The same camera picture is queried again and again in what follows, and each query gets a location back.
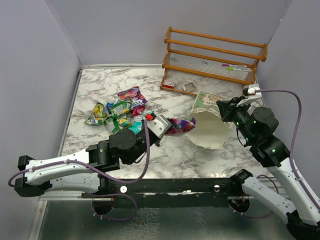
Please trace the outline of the green lime snack packet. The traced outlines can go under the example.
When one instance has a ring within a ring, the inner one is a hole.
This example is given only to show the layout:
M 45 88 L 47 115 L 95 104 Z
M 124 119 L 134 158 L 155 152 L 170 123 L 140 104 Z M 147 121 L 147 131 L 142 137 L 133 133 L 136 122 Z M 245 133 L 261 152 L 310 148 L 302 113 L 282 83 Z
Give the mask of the green lime snack packet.
M 117 116 L 127 114 L 131 110 L 131 101 L 118 101 L 110 109 L 111 113 Z

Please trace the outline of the blue M&M packet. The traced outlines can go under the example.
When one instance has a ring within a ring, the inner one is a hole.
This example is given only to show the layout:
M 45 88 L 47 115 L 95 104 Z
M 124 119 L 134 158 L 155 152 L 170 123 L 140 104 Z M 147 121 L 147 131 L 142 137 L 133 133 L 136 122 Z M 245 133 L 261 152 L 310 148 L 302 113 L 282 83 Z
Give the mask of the blue M&M packet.
M 108 102 L 108 103 L 106 104 L 106 109 L 107 109 L 108 112 L 111 111 L 113 105 L 114 105 L 114 103 L 110 103 L 110 102 Z

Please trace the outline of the purple blue snack packet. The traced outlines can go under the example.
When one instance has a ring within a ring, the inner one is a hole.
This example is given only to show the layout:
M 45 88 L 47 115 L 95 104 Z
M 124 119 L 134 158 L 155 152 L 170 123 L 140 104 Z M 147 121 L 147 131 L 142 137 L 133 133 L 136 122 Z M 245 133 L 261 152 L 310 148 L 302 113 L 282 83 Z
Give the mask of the purple blue snack packet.
M 121 101 L 131 102 L 131 109 L 144 106 L 148 101 L 141 94 L 140 88 L 138 86 L 129 88 L 127 90 L 121 91 L 117 94 Z

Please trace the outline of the white paper bag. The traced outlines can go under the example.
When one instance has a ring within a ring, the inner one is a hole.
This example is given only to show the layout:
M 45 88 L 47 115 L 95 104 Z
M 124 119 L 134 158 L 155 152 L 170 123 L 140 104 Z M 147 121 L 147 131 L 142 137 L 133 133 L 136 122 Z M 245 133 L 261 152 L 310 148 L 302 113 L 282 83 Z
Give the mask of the white paper bag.
M 187 138 L 195 145 L 193 158 L 199 150 L 221 150 L 232 130 L 231 123 L 221 119 L 217 101 L 222 97 L 200 91 L 193 103 L 190 117 L 195 119 L 195 128 L 186 133 Z

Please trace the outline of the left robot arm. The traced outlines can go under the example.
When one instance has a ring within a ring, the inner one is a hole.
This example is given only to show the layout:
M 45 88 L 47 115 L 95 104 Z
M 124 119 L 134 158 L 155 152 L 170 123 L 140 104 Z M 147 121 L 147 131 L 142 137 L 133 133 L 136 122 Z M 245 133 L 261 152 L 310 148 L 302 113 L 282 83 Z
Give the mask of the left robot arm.
M 81 191 L 103 198 L 111 190 L 107 173 L 120 169 L 120 165 L 138 163 L 150 147 L 159 144 L 163 130 L 142 128 L 138 133 L 122 129 L 109 139 L 76 153 L 50 159 L 36 160 L 23 155 L 18 159 L 19 172 L 8 184 L 21 197 L 39 197 L 57 190 Z

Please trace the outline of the pink snack packet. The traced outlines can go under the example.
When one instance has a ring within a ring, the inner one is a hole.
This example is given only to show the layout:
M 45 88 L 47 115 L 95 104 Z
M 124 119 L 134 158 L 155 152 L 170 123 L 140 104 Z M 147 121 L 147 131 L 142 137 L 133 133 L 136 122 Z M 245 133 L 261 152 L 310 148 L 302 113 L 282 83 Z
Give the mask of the pink snack packet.
M 135 116 L 141 115 L 144 111 L 145 111 L 145 106 L 142 105 L 142 106 L 139 106 L 139 107 L 134 108 L 134 109 L 131 111 L 131 114 L 135 117 Z

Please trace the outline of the yellow green snack packet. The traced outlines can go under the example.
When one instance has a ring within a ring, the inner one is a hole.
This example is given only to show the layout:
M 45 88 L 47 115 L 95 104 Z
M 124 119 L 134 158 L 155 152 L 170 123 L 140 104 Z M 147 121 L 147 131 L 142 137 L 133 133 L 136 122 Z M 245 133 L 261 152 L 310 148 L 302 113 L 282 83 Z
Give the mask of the yellow green snack packet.
M 105 106 L 101 102 L 97 102 L 90 113 L 90 116 L 84 121 L 87 125 L 97 126 L 103 125 L 107 119 Z

